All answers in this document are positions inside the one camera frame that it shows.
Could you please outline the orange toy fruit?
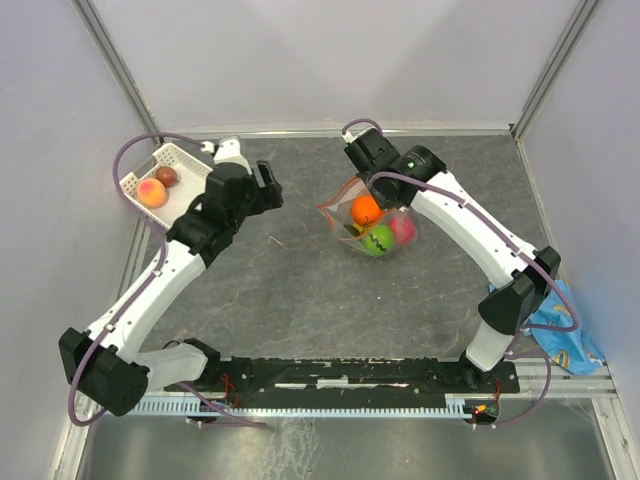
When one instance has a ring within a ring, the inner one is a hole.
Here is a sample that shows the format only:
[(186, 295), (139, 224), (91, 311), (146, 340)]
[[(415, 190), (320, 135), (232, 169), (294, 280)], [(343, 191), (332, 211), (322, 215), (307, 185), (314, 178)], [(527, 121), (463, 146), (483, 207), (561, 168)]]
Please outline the orange toy fruit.
[(355, 225), (366, 227), (379, 220), (383, 211), (372, 196), (362, 195), (351, 204), (350, 214)]

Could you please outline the clear zip top bag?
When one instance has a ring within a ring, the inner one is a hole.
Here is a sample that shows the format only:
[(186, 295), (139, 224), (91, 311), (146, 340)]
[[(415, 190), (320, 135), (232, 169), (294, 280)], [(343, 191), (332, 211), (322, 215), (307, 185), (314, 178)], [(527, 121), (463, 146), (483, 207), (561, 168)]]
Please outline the clear zip top bag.
[[(362, 235), (355, 238), (351, 236), (344, 229), (344, 225), (354, 224), (350, 214), (351, 204), (357, 197), (362, 195), (372, 196), (369, 190), (367, 189), (365, 183), (360, 178), (354, 177), (343, 186), (343, 188), (336, 194), (334, 198), (332, 198), (328, 202), (325, 202), (319, 205), (318, 210), (327, 219), (330, 232), (339, 242), (341, 242), (343, 245), (347, 246), (348, 248), (358, 253), (361, 253), (369, 257), (374, 257), (371, 254), (369, 254), (364, 248), (364, 246), (362, 245), (361, 240), (363, 238), (363, 235), (372, 226), (375, 226), (378, 224), (380, 225), (384, 224), (389, 226), (389, 221), (394, 216), (397, 216), (397, 215), (409, 216), (409, 213), (406, 210), (402, 210), (402, 209), (397, 209), (397, 208), (382, 209), (380, 207), (380, 209), (383, 211), (382, 217), (379, 220), (377, 220), (374, 224), (366, 227), (362, 227), (363, 228)], [(418, 237), (418, 232), (416, 228), (416, 236), (410, 243), (408, 243), (403, 247), (398, 247), (395, 245), (391, 252), (383, 256), (387, 256), (389, 254), (395, 253), (409, 246), (411, 243), (413, 243), (417, 239), (417, 237)]]

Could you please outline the dark green avocado toy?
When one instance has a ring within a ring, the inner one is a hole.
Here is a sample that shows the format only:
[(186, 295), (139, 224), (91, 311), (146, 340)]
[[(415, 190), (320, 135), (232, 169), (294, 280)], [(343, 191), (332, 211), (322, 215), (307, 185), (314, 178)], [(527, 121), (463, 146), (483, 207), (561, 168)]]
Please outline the dark green avocado toy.
[(355, 238), (361, 236), (363, 233), (363, 228), (357, 224), (344, 225), (344, 229)]

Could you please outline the red apple toy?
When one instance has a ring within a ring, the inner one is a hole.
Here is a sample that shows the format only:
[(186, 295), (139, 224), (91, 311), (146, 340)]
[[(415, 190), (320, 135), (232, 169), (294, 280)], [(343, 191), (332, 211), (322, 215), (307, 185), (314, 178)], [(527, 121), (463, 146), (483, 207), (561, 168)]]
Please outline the red apple toy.
[(416, 236), (416, 227), (408, 215), (397, 215), (389, 221), (389, 227), (394, 235), (394, 244), (403, 247)]

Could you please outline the green watermelon toy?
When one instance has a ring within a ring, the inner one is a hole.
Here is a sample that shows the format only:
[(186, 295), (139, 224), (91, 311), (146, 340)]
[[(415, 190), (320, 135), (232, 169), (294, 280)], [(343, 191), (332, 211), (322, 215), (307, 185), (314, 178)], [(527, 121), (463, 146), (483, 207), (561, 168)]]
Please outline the green watermelon toy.
[(361, 240), (366, 251), (374, 257), (379, 257), (391, 252), (395, 246), (393, 231), (387, 225), (372, 226)]

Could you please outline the white plastic basket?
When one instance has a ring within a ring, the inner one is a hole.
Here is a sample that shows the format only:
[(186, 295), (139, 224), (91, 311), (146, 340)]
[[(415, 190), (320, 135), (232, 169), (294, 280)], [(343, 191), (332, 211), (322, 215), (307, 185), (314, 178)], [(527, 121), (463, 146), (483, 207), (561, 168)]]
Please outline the white plastic basket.
[[(166, 188), (166, 203), (155, 209), (144, 207), (139, 203), (136, 187), (141, 180), (155, 178), (155, 171), (160, 166), (174, 168), (179, 175), (179, 182)], [(205, 181), (211, 168), (188, 154), (173, 143), (165, 144), (153, 153), (153, 159), (142, 173), (128, 173), (121, 181), (120, 187), (126, 198), (141, 212), (154, 222), (168, 230), (188, 209), (191, 202), (205, 191)]]

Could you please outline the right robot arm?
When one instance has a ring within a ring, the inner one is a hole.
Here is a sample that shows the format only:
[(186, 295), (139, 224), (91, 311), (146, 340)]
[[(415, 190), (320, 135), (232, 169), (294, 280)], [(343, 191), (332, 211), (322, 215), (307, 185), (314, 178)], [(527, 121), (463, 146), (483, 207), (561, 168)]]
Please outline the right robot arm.
[(480, 326), (460, 357), (459, 379), (481, 391), (495, 379), (520, 327), (552, 289), (559, 253), (520, 239), (460, 185), (435, 153), (422, 145), (400, 153), (374, 126), (341, 132), (345, 153), (382, 208), (408, 208), (432, 221), (479, 266), (492, 285), (480, 302)]

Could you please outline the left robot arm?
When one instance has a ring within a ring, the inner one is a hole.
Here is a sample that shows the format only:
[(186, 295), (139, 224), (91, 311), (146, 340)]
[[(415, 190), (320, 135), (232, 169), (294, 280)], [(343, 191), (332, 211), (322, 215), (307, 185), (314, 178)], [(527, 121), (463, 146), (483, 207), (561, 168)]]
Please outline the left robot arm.
[(122, 416), (150, 390), (191, 382), (209, 390), (221, 378), (220, 355), (188, 339), (173, 348), (141, 352), (153, 326), (177, 296), (233, 241), (244, 220), (283, 204), (271, 166), (224, 161), (208, 174), (138, 281), (86, 330), (67, 329), (58, 341), (72, 392)]

